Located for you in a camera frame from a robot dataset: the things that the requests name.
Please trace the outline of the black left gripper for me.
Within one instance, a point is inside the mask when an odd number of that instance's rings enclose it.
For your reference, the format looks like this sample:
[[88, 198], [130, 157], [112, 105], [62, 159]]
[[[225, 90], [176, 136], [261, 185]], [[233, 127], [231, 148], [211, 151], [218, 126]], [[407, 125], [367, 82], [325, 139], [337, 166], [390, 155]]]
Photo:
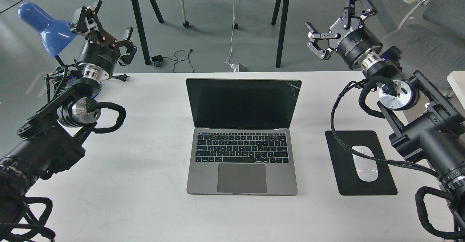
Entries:
[[[132, 42], [132, 27], [126, 28], [121, 41], [116, 41], [103, 30], [97, 16], [101, 5], [102, 1], [99, 0], [93, 5], [77, 9], [69, 24], [71, 33], [86, 38], [76, 65], [84, 78], [93, 80], [110, 79], [116, 63], [120, 66], [130, 65], [137, 52], [137, 47]], [[126, 49], [124, 54], [119, 50], [121, 47]]]

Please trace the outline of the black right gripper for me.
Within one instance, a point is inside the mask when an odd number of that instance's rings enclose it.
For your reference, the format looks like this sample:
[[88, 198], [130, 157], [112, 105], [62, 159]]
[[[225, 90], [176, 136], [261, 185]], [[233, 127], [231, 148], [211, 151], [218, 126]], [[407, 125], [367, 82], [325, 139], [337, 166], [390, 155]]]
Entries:
[[[356, 2], [362, 6], [360, 15], [356, 15]], [[380, 53], [381, 41], [365, 26], [367, 17], [377, 15], [377, 9], [371, 0], [344, 0], [343, 15], [329, 29], [328, 32], [317, 32], [309, 22], [307, 47], [321, 60], [329, 60], [332, 52], [344, 60], [350, 69], [357, 69], [357, 58], [372, 49]]]

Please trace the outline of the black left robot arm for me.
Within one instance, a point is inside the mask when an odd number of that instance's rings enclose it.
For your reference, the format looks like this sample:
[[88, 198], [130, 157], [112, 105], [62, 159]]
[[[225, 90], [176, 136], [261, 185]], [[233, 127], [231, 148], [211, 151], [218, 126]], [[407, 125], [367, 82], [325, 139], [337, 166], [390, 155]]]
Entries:
[[1, 239], [32, 241], [41, 235], [51, 242], [55, 232], [45, 227], [53, 203], [48, 198], [25, 194], [38, 179], [68, 170], [85, 155], [84, 141], [93, 133], [117, 131], [126, 118], [123, 106], [98, 102], [101, 82], [112, 78], [116, 64], [129, 65], [137, 51], [125, 30], [118, 41], [98, 19], [102, 1], [75, 11], [72, 22], [55, 20], [34, 3], [20, 5], [18, 16], [41, 37], [49, 56], [58, 54], [77, 35], [86, 39], [73, 64], [60, 67], [45, 77], [47, 90], [53, 80], [53, 95], [17, 131], [22, 139], [1, 158]]

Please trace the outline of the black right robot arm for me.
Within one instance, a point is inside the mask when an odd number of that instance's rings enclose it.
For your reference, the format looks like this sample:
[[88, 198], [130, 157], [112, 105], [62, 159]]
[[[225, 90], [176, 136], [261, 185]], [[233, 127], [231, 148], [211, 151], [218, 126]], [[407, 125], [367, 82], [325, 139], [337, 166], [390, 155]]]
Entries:
[[[465, 159], [462, 116], [445, 96], [420, 71], [408, 77], [400, 65], [401, 50], [395, 45], [382, 50], [380, 40], [366, 27], [364, 20], [377, 14], [371, 0], [344, 0], [341, 17], [328, 32], [317, 32], [307, 22], [307, 46], [321, 60], [337, 53], [351, 69], [362, 69], [365, 78], [348, 83], [336, 99], [330, 125], [335, 140], [345, 151], [358, 157], [369, 156], [345, 144], [337, 135], [334, 116], [342, 97], [352, 88], [361, 90], [358, 104], [370, 116], [385, 119], [393, 130], [391, 145], [403, 161], [372, 160], [426, 172], [443, 189], [421, 187], [415, 195], [417, 215], [422, 227], [445, 240], [464, 240]], [[454, 230], [439, 231], [428, 218], [426, 194], [445, 199], [453, 215]]]

